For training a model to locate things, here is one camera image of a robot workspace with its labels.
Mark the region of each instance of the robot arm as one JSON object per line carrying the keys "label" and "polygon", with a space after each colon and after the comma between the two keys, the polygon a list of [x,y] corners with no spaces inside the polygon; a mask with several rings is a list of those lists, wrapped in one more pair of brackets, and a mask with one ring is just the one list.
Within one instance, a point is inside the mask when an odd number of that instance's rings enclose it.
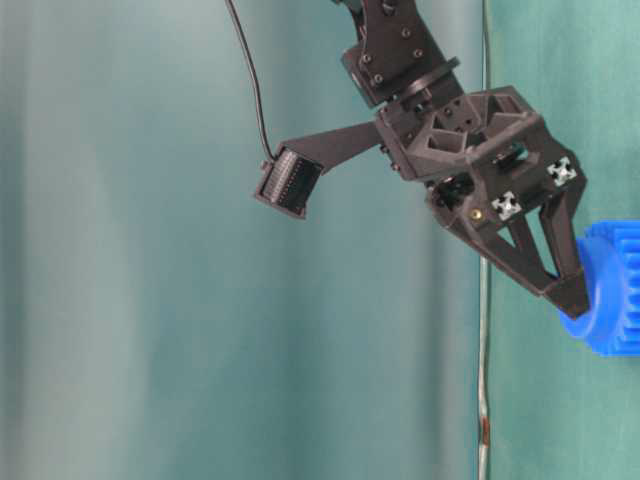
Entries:
{"label": "robot arm", "polygon": [[[572,225],[587,179],[574,153],[514,88],[465,94],[415,0],[333,1],[353,16],[358,43],[342,63],[375,121],[283,142],[256,197],[303,218],[321,174],[381,144],[403,180],[424,183],[445,229],[569,317],[588,311]],[[531,233],[536,211],[554,271]]]}

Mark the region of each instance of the wire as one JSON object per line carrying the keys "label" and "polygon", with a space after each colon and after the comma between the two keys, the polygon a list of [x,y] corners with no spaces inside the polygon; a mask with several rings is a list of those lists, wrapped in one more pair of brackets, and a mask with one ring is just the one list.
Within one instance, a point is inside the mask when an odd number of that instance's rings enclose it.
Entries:
{"label": "wire", "polygon": [[[484,88],[491,88],[491,48],[489,43],[489,0],[482,1],[482,30],[484,41]],[[478,355],[478,480],[486,480],[489,472],[489,444],[491,422],[487,393],[489,327],[491,317],[491,265],[480,259],[480,349]]]}
{"label": "wire", "polygon": [[240,18],[238,18],[238,12],[236,11],[236,7],[233,5],[233,1],[225,0],[225,3],[227,4],[229,15],[231,15],[231,20],[233,21],[233,26],[236,30],[236,34],[238,35],[238,40],[240,41],[240,45],[242,47],[242,53],[244,54],[244,59],[247,63],[247,68],[249,69],[249,76],[251,77],[251,85],[253,87],[253,95],[256,102],[256,117],[258,119],[258,129],[260,130],[260,141],[262,142],[262,148],[264,149],[264,153],[269,158],[269,160],[275,162],[276,159],[271,152],[271,147],[269,146],[269,138],[267,137],[267,129],[264,123],[260,82],[258,81],[256,67],[253,63],[253,58],[251,57],[249,44],[247,43],[247,38],[244,35],[244,30],[242,29],[242,24],[240,23]]}

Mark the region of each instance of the blue gear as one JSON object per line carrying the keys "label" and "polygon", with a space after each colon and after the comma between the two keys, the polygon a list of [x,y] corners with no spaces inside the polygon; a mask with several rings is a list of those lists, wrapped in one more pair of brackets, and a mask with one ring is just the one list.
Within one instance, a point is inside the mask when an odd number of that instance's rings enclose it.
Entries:
{"label": "blue gear", "polygon": [[640,356],[640,221],[596,223],[578,248],[591,310],[560,312],[564,326],[602,356]]}

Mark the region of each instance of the green backdrop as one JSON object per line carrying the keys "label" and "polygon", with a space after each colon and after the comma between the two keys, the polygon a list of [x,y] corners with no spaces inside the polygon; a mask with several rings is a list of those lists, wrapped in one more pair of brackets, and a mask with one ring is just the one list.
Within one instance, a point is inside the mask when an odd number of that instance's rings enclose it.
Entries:
{"label": "green backdrop", "polygon": [[[371,118],[344,9],[237,4],[273,139]],[[480,2],[419,4],[479,89]],[[477,256],[378,152],[255,202],[222,1],[0,0],[0,142],[1,478],[475,475]]]}
{"label": "green backdrop", "polygon": [[[640,218],[640,4],[490,0],[492,83],[513,84],[579,156],[576,218]],[[637,479],[640,360],[602,359],[500,273],[492,295],[491,478]]]}

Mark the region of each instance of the bolt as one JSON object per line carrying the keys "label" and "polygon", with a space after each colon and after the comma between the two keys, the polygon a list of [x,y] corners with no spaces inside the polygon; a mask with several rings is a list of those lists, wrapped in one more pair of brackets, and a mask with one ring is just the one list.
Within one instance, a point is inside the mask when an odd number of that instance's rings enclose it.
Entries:
{"label": "bolt", "polygon": [[471,210],[471,212],[469,213],[469,216],[471,217],[471,220],[475,220],[476,222],[479,222],[484,218],[482,210],[478,208],[474,208],[473,210]]}

